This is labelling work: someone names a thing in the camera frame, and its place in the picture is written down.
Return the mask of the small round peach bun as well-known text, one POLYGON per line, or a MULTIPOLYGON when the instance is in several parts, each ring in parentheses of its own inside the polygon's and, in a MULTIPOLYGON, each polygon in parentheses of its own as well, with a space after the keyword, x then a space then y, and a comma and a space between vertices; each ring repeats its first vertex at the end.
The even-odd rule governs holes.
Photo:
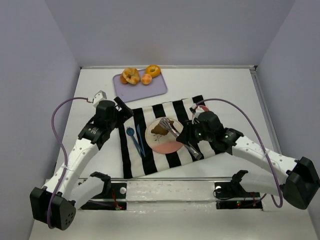
POLYGON ((151 82, 152 82, 152 79, 153 79, 153 77, 150 75, 150 74, 148 74, 148 73, 145 73, 142 77, 141 77, 141 83, 143 84, 143 85, 149 85, 151 82))

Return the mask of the blue plastic knife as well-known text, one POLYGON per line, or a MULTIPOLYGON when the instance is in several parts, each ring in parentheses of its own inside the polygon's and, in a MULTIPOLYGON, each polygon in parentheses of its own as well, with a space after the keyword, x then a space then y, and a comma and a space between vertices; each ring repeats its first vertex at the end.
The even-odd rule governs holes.
POLYGON ((140 125, 139 124, 136 126, 136 132, 137 132, 138 139, 140 140, 140 144, 139 144, 140 145, 140 152, 145 157, 146 156, 145 148, 144 148, 144 144, 143 144, 143 140, 142 140, 142 134, 141 134, 141 130, 140 130, 140 125))

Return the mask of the metal base rail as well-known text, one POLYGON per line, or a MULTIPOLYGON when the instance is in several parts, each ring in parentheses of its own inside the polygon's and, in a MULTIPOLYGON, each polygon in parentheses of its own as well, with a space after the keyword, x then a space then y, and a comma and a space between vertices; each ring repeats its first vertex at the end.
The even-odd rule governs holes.
POLYGON ((125 211, 135 204, 210 204, 220 209, 261 209, 258 192, 231 188, 229 177, 112 179, 81 210, 125 211))

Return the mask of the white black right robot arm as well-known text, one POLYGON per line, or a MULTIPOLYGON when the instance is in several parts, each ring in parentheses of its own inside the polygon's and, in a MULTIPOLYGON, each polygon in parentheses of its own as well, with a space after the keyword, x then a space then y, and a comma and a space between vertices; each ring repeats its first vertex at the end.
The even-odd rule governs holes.
POLYGON ((176 140, 185 145, 207 141, 215 153, 228 153, 271 174, 255 175, 247 170, 234 174, 231 184, 245 192, 282 196, 292 206, 305 210, 320 188, 320 178, 309 158, 295 159, 263 148, 243 133, 224 127, 212 111, 186 121, 176 140))

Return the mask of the blue plastic fork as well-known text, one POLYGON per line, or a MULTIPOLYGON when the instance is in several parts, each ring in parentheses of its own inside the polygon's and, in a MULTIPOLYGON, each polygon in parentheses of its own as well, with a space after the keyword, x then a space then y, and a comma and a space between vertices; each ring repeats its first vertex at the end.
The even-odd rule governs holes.
POLYGON ((126 128, 126 134, 131 137, 131 139, 132 139, 132 141, 134 143, 134 146, 135 146, 137 152, 139 153, 140 157, 142 157, 142 156, 145 157, 146 156, 145 155, 145 151, 142 149, 142 147, 139 145, 137 139, 135 138, 134 129, 132 127, 127 127, 126 128))

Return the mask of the floral ceramic plate pink rim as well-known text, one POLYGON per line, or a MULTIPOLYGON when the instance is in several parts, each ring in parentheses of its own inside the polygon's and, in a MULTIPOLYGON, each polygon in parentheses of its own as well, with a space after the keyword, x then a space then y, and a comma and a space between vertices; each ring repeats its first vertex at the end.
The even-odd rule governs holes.
POLYGON ((151 133, 151 130, 160 122, 161 117, 156 118, 150 123, 145 130, 145 140, 147 145, 154 151, 160 154, 170 154, 177 152, 184 145, 176 141, 176 138, 168 133, 167 135, 158 135, 151 133))

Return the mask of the lavender plastic tray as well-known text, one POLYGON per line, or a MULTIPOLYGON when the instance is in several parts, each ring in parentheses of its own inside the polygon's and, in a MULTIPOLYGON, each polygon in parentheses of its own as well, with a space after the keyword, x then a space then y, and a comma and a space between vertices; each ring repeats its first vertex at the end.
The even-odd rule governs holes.
POLYGON ((132 85, 130 83, 121 83, 120 76, 122 75, 122 72, 123 70, 119 74, 114 75, 112 81, 115 95, 120 97, 124 103, 163 95, 168 91, 162 74, 153 78, 148 85, 144 85, 141 82, 132 85))

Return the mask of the twisted golden bread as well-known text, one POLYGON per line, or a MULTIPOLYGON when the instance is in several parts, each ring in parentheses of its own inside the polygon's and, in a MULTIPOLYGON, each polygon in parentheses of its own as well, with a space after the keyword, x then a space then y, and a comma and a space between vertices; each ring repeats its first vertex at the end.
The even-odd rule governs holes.
POLYGON ((122 75, 128 84, 137 85, 140 82, 140 74, 136 68, 125 68, 122 75))

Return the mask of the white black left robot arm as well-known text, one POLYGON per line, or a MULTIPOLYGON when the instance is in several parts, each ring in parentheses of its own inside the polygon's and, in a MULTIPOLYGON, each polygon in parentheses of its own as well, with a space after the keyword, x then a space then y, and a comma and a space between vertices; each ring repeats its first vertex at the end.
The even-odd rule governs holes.
POLYGON ((111 190, 111 177, 97 171, 84 183, 76 183, 111 132, 131 118, 133 110, 120 97, 114 100, 95 97, 92 104, 95 114, 80 131, 71 152, 67 154, 65 147, 61 148, 63 164, 41 188, 35 187, 29 195, 33 218, 50 229, 66 230, 79 208, 111 190))

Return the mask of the brown chocolate croissant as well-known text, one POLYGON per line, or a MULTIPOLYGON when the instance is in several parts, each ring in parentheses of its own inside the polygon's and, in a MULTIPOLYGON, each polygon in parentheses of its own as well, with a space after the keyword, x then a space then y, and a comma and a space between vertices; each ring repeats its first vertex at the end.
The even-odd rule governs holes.
POLYGON ((172 128, 174 128, 174 121, 165 118, 164 120, 160 120, 160 122, 150 131, 152 134, 165 136, 169 133, 169 130, 166 127, 163 127, 162 123, 169 124, 172 128))

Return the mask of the black white striped cloth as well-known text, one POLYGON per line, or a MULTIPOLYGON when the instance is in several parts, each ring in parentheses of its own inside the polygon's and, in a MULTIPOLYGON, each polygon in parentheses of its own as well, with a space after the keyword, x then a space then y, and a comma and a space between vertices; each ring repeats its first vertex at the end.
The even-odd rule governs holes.
POLYGON ((118 129, 123 177, 143 177, 196 162, 196 158, 171 133, 159 135, 152 130, 163 117, 182 130, 182 124, 192 119, 191 105, 203 99, 202 95, 197 95, 134 109, 133 117, 118 129))

